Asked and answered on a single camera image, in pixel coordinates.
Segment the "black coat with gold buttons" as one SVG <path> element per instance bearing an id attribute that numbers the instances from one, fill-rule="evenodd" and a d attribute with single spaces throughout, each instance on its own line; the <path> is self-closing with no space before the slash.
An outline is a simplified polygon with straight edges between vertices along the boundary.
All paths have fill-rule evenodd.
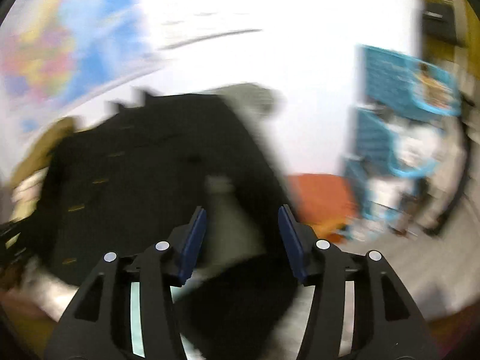
<path id="1" fill-rule="evenodd" d="M 233 186 L 264 251 L 182 299 L 181 325 L 207 359 L 258 359 L 297 289 L 278 229 L 289 198 L 218 96 L 146 94 L 143 106 L 63 139 L 37 203 L 37 254 L 58 278 L 78 285 L 104 253 L 142 252 L 186 224 L 208 205 L 210 176 Z"/>

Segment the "orange cloth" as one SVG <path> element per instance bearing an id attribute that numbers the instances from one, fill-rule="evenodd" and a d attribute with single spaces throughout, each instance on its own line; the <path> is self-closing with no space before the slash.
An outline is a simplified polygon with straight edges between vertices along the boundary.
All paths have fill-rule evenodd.
<path id="1" fill-rule="evenodd" d="M 329 238 L 358 216 L 356 200 L 339 175 L 299 174 L 288 177 L 297 218 L 319 238 Z"/>

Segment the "lower teal plastic basket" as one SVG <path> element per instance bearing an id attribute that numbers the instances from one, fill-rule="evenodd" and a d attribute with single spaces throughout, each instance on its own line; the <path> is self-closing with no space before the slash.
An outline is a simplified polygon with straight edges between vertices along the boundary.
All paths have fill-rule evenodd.
<path id="1" fill-rule="evenodd" d="M 343 175 L 351 188 L 363 219 L 374 220 L 374 195 L 368 186 L 371 176 L 394 176 L 400 180 L 419 180 L 433 173 L 438 165 L 434 156 L 418 166 L 407 166 L 395 152 L 399 134 L 392 131 L 376 113 L 365 108 L 355 110 L 353 155 L 344 162 Z"/>

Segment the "teal plastic basket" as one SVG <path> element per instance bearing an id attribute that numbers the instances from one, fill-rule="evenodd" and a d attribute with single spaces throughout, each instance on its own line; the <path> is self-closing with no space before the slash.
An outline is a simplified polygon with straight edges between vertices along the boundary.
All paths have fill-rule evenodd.
<path id="1" fill-rule="evenodd" d="M 438 165 L 434 156 L 418 166 L 407 166 L 395 152 L 399 134 L 392 131 L 376 113 L 365 108 L 355 110 L 353 155 L 344 162 L 343 175 L 351 188 L 363 219 L 374 220 L 374 195 L 368 186 L 371 176 L 394 176 L 400 180 L 419 180 L 433 173 Z"/>
<path id="2" fill-rule="evenodd" d="M 363 46 L 362 54 L 365 94 L 398 116 L 426 122 L 434 116 L 459 116 L 461 113 L 460 94 L 449 72 L 426 64 L 430 77 L 448 95 L 447 105 L 434 106 L 425 99 L 427 92 L 420 81 L 422 60 L 374 46 Z"/>

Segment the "olive mustard garment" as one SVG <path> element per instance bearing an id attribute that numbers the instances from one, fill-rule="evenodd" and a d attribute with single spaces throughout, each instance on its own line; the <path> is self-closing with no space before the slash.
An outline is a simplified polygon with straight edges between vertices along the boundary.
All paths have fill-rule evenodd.
<path id="1" fill-rule="evenodd" d="M 14 205 L 10 220 L 24 219 L 34 211 L 55 147 L 75 131 L 77 118 L 59 119 L 44 131 L 17 166 L 8 182 Z"/>

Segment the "upper teal plastic basket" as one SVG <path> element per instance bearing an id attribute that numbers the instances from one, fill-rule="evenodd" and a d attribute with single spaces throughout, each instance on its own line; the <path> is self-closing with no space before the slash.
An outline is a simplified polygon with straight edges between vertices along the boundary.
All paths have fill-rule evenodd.
<path id="1" fill-rule="evenodd" d="M 426 122 L 434 116 L 459 116 L 461 113 L 460 94 L 449 72 L 426 64 L 430 77 L 448 95 L 447 105 L 434 106 L 425 99 L 427 92 L 420 81 L 422 60 L 374 46 L 363 46 L 362 54 L 365 94 L 398 116 Z"/>

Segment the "colourful wall map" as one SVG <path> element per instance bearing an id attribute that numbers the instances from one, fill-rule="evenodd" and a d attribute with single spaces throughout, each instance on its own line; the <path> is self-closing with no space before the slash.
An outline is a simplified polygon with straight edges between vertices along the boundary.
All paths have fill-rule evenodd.
<path id="1" fill-rule="evenodd" d="M 1 24 L 1 105 L 26 137 L 157 63 L 137 0 L 16 0 Z"/>

